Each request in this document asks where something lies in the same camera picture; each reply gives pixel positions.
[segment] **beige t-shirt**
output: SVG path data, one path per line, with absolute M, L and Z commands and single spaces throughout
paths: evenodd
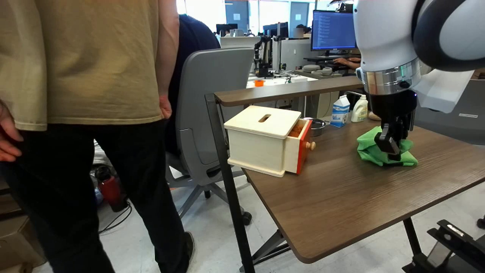
M 160 120 L 157 0 L 1 0 L 0 99 L 21 130 Z

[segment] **chair wheel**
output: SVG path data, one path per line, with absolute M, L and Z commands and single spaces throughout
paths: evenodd
M 252 220 L 253 216 L 251 215 L 251 213 L 245 211 L 243 214 L 242 214 L 242 222 L 244 223 L 245 226 L 249 226 L 251 224 L 251 220 Z
M 485 219 L 478 219 L 477 227 L 479 227 L 481 229 L 485 229 Z

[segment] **sneaker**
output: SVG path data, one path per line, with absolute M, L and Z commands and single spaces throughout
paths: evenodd
M 186 231 L 184 235 L 185 235 L 185 241 L 187 243 L 187 255 L 189 256 L 189 266 L 187 268 L 187 273 L 188 273 L 190 272 L 192 260 L 195 253 L 195 240 L 194 240 L 194 237 L 192 236 L 192 233 L 190 232 Z

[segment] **white floor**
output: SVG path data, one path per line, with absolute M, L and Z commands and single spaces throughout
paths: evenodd
M 259 200 L 245 176 L 236 178 L 242 206 L 253 215 L 246 228 L 251 251 L 257 250 L 275 230 L 276 225 Z M 192 189 L 173 191 L 180 207 Z M 476 220 L 485 213 L 485 183 L 442 202 L 413 217 L 421 247 L 429 253 L 434 239 L 426 231 L 437 227 L 436 222 L 447 219 L 477 238 L 485 234 L 476 227 Z M 115 214 L 100 213 L 101 226 Z M 198 251 L 191 273 L 237 273 L 241 260 L 232 228 L 228 206 L 217 196 L 205 199 L 202 194 L 182 219 L 185 229 L 195 237 Z M 140 216 L 134 211 L 118 228 L 101 236 L 104 248 L 117 273 L 159 273 L 153 259 L 153 247 Z M 391 273 L 403 272 L 401 267 L 410 262 L 411 250 L 402 223 L 374 234 L 356 244 L 336 252 L 311 265 L 303 264 L 292 252 L 256 266 L 258 273 Z M 48 264 L 34 273 L 52 272 Z

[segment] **wooden knob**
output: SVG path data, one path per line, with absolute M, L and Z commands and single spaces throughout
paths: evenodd
M 315 147 L 317 146 L 317 144 L 315 142 L 307 142 L 307 149 L 310 149 L 310 151 L 313 151 L 315 149 Z

